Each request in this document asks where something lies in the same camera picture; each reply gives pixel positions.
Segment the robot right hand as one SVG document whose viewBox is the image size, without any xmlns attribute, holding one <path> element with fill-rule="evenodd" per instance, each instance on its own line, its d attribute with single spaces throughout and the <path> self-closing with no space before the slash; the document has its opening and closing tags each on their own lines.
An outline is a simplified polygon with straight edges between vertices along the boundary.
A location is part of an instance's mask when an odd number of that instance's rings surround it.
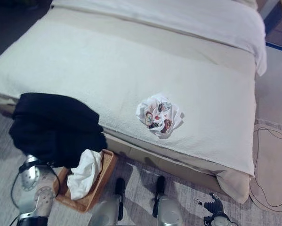
<svg viewBox="0 0 282 226">
<path fill-rule="evenodd" d="M 193 202 L 197 205 L 204 207 L 207 211 L 209 211 L 212 214 L 225 213 L 224 206 L 220 198 L 213 192 L 209 193 L 209 195 L 214 200 L 213 202 L 201 202 L 197 198 L 194 198 Z"/>
</svg>

